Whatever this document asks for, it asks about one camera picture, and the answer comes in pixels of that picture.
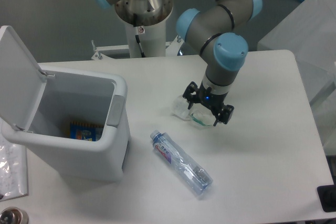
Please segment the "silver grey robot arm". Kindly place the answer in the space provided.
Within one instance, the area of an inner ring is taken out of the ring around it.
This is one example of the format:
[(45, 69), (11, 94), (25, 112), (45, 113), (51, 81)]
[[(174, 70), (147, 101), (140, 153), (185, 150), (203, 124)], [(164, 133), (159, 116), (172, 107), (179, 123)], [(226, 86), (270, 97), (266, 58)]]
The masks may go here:
[[(172, 0), (95, 0), (102, 8), (114, 7), (127, 31), (132, 58), (164, 56), (165, 22), (172, 13)], [(234, 34), (235, 27), (256, 15), (262, 0), (215, 0), (206, 12), (186, 10), (176, 22), (178, 36), (207, 63), (201, 84), (191, 82), (183, 93), (188, 106), (201, 104), (209, 109), (216, 123), (227, 124), (234, 107), (224, 100), (245, 62), (248, 45)]]

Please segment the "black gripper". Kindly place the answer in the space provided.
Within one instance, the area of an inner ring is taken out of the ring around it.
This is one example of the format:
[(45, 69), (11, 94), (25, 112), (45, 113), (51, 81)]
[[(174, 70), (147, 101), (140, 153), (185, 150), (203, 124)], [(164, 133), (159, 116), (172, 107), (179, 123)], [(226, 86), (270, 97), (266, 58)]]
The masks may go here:
[(218, 123), (227, 124), (232, 117), (234, 106), (224, 105), (226, 94), (213, 94), (211, 88), (205, 88), (203, 84), (199, 89), (195, 82), (191, 82), (183, 93), (183, 98), (188, 102), (187, 109), (190, 110), (193, 104), (199, 103), (213, 112), (215, 122), (213, 126)]

